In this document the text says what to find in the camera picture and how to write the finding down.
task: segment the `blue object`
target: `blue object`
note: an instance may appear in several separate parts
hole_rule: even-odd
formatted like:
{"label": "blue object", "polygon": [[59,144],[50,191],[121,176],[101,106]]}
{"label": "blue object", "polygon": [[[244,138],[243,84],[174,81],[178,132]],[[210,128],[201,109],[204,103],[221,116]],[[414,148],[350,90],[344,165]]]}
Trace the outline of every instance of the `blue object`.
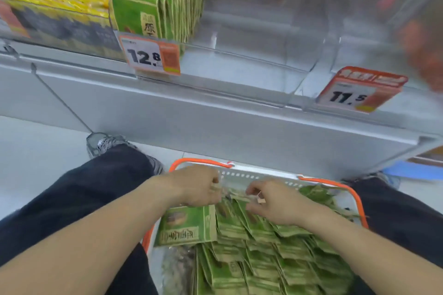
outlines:
{"label": "blue object", "polygon": [[443,168],[400,161],[393,166],[383,169],[386,175],[408,177],[417,180],[443,180]]}

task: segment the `left hand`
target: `left hand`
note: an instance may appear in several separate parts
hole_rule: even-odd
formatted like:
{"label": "left hand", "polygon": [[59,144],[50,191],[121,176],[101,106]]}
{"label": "left hand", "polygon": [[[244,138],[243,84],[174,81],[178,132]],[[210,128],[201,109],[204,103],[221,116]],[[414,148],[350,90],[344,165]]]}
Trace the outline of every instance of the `left hand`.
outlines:
{"label": "left hand", "polygon": [[171,184],[171,189],[178,192],[179,204],[201,207],[222,200],[221,190],[213,187],[219,182],[219,172],[214,167],[196,164],[172,171],[164,178]]}

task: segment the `floor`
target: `floor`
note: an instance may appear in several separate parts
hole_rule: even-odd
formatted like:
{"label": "floor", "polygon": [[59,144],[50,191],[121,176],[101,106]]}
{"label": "floor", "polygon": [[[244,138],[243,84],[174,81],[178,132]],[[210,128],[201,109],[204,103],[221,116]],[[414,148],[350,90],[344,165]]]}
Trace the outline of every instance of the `floor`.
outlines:
{"label": "floor", "polygon": [[[89,159],[85,132],[2,116],[0,131],[0,219],[29,202],[60,175]],[[182,157],[208,158],[134,144],[158,158],[166,168]],[[400,190],[443,213],[443,181],[403,180]]]}

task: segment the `right hand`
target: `right hand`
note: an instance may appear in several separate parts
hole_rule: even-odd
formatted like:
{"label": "right hand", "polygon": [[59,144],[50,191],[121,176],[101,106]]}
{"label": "right hand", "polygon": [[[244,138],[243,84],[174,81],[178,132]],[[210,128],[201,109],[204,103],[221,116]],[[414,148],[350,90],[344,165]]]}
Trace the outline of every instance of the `right hand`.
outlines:
{"label": "right hand", "polygon": [[254,181],[246,189],[248,195],[257,195],[259,192],[266,203],[251,202],[246,209],[278,225],[307,228],[314,218],[330,211],[326,206],[311,201],[296,188],[277,179]]}

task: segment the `shopping basket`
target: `shopping basket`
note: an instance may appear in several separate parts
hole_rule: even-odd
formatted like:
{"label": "shopping basket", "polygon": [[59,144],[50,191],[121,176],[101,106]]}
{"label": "shopping basket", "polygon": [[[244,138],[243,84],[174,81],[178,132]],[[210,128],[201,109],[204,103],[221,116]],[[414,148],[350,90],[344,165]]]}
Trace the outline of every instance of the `shopping basket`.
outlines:
{"label": "shopping basket", "polygon": [[[260,180],[264,177],[275,177],[284,181],[287,185],[295,188],[301,188],[306,185],[320,184],[329,190],[329,193],[334,196],[335,203],[342,209],[359,214],[353,221],[366,228],[368,223],[366,221],[365,212],[360,197],[354,189],[335,181],[316,179],[314,177],[305,176],[302,174],[292,174],[283,171],[275,171],[272,169],[264,169],[255,166],[240,165],[234,162],[222,163],[208,159],[193,159],[183,158],[175,161],[169,171],[181,169],[193,164],[203,164],[205,166],[216,167],[219,171],[220,184],[231,188],[245,190],[247,186],[255,180]],[[148,256],[152,252],[155,237],[157,236],[160,220],[145,234],[142,245]]]}

